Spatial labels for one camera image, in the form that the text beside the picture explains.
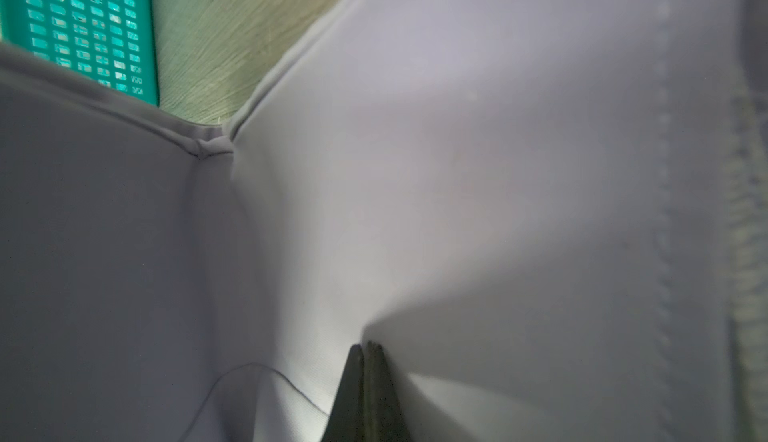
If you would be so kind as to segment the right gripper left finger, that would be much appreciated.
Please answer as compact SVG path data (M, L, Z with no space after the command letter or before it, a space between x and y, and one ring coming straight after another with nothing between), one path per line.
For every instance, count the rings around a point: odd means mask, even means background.
M322 442L364 440L363 375L363 349L356 344L349 350Z

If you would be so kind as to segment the lavender grey skirt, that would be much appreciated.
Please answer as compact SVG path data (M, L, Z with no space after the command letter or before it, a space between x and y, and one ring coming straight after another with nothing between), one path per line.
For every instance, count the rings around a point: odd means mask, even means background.
M1 437L767 437L767 0L339 0L205 126L1 47Z

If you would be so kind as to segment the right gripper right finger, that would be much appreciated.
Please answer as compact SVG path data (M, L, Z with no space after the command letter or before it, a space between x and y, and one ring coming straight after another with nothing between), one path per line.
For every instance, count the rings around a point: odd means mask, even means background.
M371 442L411 442L383 347L367 342L363 350L363 435Z

